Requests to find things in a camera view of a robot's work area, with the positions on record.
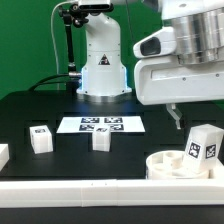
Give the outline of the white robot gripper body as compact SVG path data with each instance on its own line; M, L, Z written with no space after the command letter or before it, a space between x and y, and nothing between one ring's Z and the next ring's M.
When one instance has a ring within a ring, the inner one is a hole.
M175 56L140 60L135 89L143 105L224 99L224 60L180 65Z

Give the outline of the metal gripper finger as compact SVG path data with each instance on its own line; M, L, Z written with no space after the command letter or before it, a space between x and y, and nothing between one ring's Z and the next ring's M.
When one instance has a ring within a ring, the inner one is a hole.
M168 113L173 117L176 123L176 127L178 129L181 129L181 120L182 120L182 113L178 109L177 105L175 103L169 103L166 105L166 109Z

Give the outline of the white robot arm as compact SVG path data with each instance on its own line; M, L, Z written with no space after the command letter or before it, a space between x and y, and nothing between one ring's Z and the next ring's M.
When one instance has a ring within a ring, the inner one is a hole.
M125 91L119 48L104 12L121 0L78 0L88 14L87 63L80 92L95 100ZM224 99L224 0L142 0L161 14L160 30L138 41L133 53L137 99L164 104L179 120L178 103Z

